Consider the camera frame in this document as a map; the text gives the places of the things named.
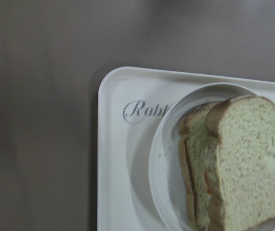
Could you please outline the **white round plate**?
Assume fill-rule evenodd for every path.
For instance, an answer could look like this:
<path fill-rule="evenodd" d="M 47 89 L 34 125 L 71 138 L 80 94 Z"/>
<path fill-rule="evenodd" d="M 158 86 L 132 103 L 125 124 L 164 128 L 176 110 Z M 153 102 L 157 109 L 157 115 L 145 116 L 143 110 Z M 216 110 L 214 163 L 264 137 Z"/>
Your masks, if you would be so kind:
<path fill-rule="evenodd" d="M 275 84 L 201 86 L 160 122 L 149 156 L 170 231 L 275 231 Z"/>

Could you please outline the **plain bread slice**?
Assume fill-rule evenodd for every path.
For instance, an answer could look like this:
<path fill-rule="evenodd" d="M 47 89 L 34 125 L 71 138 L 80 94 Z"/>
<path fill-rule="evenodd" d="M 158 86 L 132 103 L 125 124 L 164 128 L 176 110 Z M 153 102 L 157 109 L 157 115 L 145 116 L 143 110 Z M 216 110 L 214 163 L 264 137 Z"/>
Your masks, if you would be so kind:
<path fill-rule="evenodd" d="M 275 104 L 241 96 L 206 117 L 209 230 L 248 231 L 275 219 Z"/>

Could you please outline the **cream rabbit tray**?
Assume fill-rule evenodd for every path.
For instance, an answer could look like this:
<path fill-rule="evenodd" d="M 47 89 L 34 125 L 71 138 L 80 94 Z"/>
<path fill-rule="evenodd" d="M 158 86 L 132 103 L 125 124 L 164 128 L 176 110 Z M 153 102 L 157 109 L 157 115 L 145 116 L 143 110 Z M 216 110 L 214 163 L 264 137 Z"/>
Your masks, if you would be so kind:
<path fill-rule="evenodd" d="M 257 94 L 275 82 L 121 67 L 98 92 L 100 231 L 189 231 L 178 122 L 202 103 Z"/>

